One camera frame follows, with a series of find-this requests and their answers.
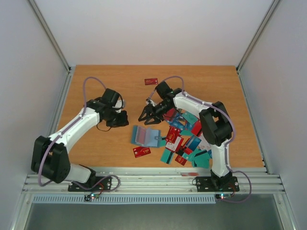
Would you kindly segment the teal card holder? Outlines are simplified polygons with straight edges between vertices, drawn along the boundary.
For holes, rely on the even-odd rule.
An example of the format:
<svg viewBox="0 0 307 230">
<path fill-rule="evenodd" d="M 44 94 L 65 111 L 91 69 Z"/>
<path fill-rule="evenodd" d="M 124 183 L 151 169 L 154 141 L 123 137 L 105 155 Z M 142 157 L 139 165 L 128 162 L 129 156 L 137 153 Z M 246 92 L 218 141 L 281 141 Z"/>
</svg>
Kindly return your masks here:
<svg viewBox="0 0 307 230">
<path fill-rule="evenodd" d="M 161 136 L 161 131 L 158 129 L 151 129 L 151 128 L 145 128 L 146 131 L 146 141 L 144 145 L 140 145 L 135 142 L 137 127 L 139 126 L 133 126 L 132 129 L 132 136 L 131 136 L 131 144 L 142 146 L 142 147 L 150 147 L 150 148 L 158 148 L 159 147 L 159 138 Z"/>
</svg>

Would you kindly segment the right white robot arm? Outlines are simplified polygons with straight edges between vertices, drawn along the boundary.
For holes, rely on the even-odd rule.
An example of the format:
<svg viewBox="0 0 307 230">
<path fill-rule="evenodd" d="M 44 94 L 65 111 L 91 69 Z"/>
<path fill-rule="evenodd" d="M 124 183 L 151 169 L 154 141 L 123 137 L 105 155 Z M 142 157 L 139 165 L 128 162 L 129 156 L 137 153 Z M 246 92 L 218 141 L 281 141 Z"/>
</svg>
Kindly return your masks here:
<svg viewBox="0 0 307 230">
<path fill-rule="evenodd" d="M 205 102 L 181 88 L 173 90 L 164 81 L 156 86 L 155 91 L 162 101 L 153 104 L 148 98 L 138 120 L 145 125 L 159 124 L 164 119 L 163 115 L 173 108 L 196 116 L 200 120 L 202 134 L 212 149 L 211 183 L 216 191 L 221 191 L 233 176 L 229 164 L 229 144 L 236 134 L 224 104 L 220 101 Z"/>
</svg>

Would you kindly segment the white card floral print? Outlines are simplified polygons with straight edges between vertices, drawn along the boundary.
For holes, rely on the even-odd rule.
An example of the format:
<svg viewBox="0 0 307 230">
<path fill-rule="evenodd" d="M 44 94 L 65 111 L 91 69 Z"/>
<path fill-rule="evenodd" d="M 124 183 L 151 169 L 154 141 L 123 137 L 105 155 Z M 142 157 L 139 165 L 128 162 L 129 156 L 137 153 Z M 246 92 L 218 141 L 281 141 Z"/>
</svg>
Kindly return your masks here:
<svg viewBox="0 0 307 230">
<path fill-rule="evenodd" d="M 182 137 L 177 137 L 174 143 L 167 142 L 165 148 L 171 152 L 176 152 L 180 148 L 183 140 L 184 139 Z"/>
</svg>

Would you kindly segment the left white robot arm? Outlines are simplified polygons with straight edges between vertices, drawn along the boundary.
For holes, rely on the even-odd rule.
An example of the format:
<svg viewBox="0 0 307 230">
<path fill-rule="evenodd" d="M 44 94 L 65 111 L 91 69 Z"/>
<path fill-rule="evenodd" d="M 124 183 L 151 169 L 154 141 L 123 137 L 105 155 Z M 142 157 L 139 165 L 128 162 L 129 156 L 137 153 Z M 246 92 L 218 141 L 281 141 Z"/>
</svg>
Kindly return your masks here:
<svg viewBox="0 0 307 230">
<path fill-rule="evenodd" d="M 39 136 L 34 142 L 31 170 L 41 178 L 46 177 L 57 184 L 70 181 L 85 191 L 93 190 L 100 180 L 91 168 L 70 163 L 69 152 L 77 141 L 91 128 L 102 121 L 109 128 L 124 127 L 129 124 L 127 112 L 123 109 L 122 96 L 105 89 L 104 94 L 85 103 L 84 108 L 62 129 L 48 137 Z"/>
</svg>

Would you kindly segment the white card red circle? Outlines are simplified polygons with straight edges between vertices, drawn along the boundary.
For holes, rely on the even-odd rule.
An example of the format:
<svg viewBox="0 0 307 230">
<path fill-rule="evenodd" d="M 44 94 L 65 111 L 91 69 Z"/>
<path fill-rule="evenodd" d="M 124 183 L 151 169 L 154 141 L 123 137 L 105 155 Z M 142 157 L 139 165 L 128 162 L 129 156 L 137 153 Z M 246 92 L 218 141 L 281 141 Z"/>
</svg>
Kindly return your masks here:
<svg viewBox="0 0 307 230">
<path fill-rule="evenodd" d="M 135 137 L 135 142 L 144 145 L 146 141 L 146 131 L 147 129 L 139 126 L 137 127 L 137 132 L 136 132 L 136 137 Z"/>
</svg>

